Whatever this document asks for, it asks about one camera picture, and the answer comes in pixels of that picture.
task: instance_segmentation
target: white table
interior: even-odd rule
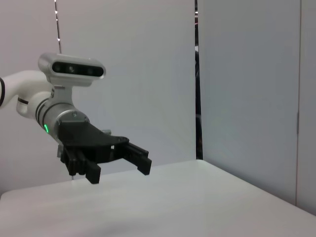
[[[1,237],[315,237],[316,217],[204,161],[5,193]]]

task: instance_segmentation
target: white wall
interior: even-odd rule
[[[76,107],[148,150],[153,165],[195,159],[194,1],[57,3],[62,53],[107,69],[104,80],[75,89]],[[102,173],[132,168],[120,160]]]
[[[302,0],[297,206],[316,215],[316,2]]]
[[[295,203],[300,1],[200,0],[198,12],[204,159]]]
[[[1,0],[0,30],[0,77],[36,70],[43,52],[59,51],[53,0]],[[0,194],[69,180],[56,142],[17,114],[16,99],[0,110]]]

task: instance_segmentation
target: green led light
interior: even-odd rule
[[[48,127],[47,127],[46,124],[44,124],[44,129],[45,129],[45,131],[46,131],[47,133],[49,133],[49,130],[48,130]]]

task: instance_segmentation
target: black stripe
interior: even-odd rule
[[[48,108],[47,108],[47,110],[45,111],[45,113],[44,113],[44,115],[43,115],[43,119],[42,119],[42,126],[44,126],[44,119],[45,119],[45,116],[46,116],[46,114],[47,114],[47,112],[51,109],[51,108],[53,108],[55,105],[60,105],[60,104],[66,104],[66,105],[72,105],[72,104],[69,104],[69,103],[63,103],[63,102],[61,102],[61,103],[57,103],[57,104],[54,104],[54,105],[51,105],[51,106],[49,106]]]
[[[28,104],[29,104],[29,102],[28,102],[28,101],[23,100],[23,99],[21,99],[20,97],[18,97],[18,101],[20,101],[21,103],[26,104],[26,105],[28,105]]]
[[[2,78],[0,78],[0,84],[1,84],[1,98],[0,98],[0,106],[1,106],[4,101],[4,95],[5,95],[5,86],[4,86],[4,81],[2,80]]]
[[[36,121],[39,123],[39,119],[38,119],[38,110],[39,110],[39,107],[42,105],[42,103],[44,103],[46,100],[48,100],[48,98],[42,100],[42,102],[39,103],[38,107],[36,108],[35,110],[35,117],[36,117]]]
[[[40,112],[41,112],[41,110],[44,108],[44,106],[45,106],[45,103],[43,103],[43,104],[40,106],[39,111],[38,111],[38,115],[37,115],[37,118],[36,118],[36,120],[38,121],[39,125],[40,125]]]

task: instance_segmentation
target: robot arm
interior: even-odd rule
[[[45,53],[38,71],[23,71],[0,79],[0,109],[18,95],[17,112],[35,119],[59,144],[61,161],[70,175],[85,175],[99,183],[99,163],[125,159],[145,175],[152,161],[148,152],[90,124],[89,118],[72,101],[73,86],[90,86],[105,76],[104,66],[93,59]]]
[[[28,104],[36,98],[48,98],[53,85],[50,84],[43,72],[22,71],[0,79],[0,109],[16,95],[18,101],[16,110],[26,118],[32,118]]]

